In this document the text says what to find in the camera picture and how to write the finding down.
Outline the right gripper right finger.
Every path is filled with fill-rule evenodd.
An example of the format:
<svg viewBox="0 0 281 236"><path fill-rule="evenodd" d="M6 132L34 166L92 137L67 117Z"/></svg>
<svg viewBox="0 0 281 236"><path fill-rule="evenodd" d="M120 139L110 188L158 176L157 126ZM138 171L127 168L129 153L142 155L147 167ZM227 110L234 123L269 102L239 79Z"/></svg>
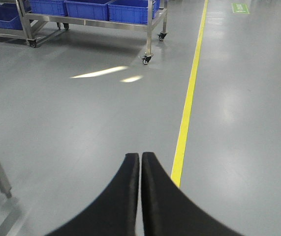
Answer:
<svg viewBox="0 0 281 236"><path fill-rule="evenodd" d="M147 236L237 236L192 202L153 152L142 154L141 201Z"/></svg>

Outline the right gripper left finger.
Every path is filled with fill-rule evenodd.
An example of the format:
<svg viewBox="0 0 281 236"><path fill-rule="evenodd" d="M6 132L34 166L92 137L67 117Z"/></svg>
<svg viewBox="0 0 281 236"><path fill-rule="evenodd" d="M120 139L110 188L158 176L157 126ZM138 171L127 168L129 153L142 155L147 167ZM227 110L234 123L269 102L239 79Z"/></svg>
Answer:
<svg viewBox="0 0 281 236"><path fill-rule="evenodd" d="M103 192L49 236L134 236L139 190L139 154L125 155Z"/></svg>

